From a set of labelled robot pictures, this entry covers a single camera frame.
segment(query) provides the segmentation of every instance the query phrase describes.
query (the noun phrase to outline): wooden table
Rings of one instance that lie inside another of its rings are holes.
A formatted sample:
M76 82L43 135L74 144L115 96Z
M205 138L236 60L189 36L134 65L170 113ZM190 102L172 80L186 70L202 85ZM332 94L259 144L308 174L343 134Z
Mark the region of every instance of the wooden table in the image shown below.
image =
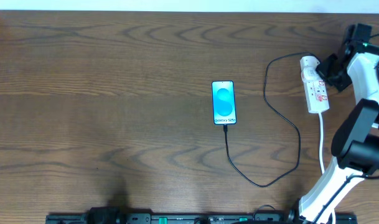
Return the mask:
M227 161L212 121L213 80L233 80L236 164L265 184L294 166L297 134L264 103L272 59L336 52L349 24L379 15L0 11L0 223L118 205L153 212L288 209L320 177L318 116L306 109L300 57L276 62L267 96L302 134L298 170L259 189ZM373 40L379 45L379 37ZM329 88L325 164L355 106ZM379 223L379 181L337 208Z

